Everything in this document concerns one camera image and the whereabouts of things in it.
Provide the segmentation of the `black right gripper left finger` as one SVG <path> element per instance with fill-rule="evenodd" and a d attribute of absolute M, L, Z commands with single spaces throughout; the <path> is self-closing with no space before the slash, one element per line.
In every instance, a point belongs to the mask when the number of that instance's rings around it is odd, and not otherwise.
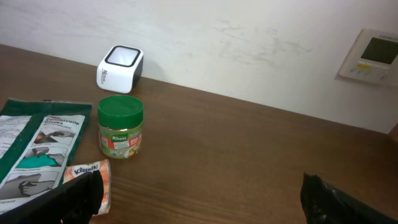
<path fill-rule="evenodd" d="M 102 193 L 93 190 L 96 174 L 76 179 L 1 215 L 1 224 L 89 223 L 101 205 Z"/>

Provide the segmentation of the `green glove package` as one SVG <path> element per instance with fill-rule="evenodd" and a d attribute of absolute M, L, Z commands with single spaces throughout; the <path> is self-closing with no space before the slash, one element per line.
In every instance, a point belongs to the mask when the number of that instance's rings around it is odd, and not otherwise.
<path fill-rule="evenodd" d="M 1 110 L 1 213 L 58 187 L 92 105 L 8 99 Z"/>

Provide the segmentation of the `orange tissue pack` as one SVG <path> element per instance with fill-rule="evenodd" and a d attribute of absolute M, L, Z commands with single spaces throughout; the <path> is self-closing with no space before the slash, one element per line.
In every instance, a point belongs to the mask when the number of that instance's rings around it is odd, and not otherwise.
<path fill-rule="evenodd" d="M 105 159 L 87 164 L 68 166 L 63 173 L 63 183 L 65 184 L 85 173 L 96 174 L 95 184 L 92 189 L 102 193 L 101 205 L 95 216 L 107 214 L 111 206 L 111 166 L 109 160 Z"/>

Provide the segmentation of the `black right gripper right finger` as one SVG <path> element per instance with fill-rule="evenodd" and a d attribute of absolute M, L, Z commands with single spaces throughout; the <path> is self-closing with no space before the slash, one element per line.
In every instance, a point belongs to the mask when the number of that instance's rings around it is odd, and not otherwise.
<path fill-rule="evenodd" d="M 308 224 L 397 224 L 317 175 L 303 174 L 300 202 Z"/>

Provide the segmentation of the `green lid seasoning jar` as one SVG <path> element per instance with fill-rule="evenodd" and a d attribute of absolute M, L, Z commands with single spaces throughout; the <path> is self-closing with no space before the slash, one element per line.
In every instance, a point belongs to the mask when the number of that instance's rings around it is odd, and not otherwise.
<path fill-rule="evenodd" d="M 129 95 L 114 95 L 98 103 L 99 146 L 114 159 L 128 159 L 142 145 L 144 105 Z"/>

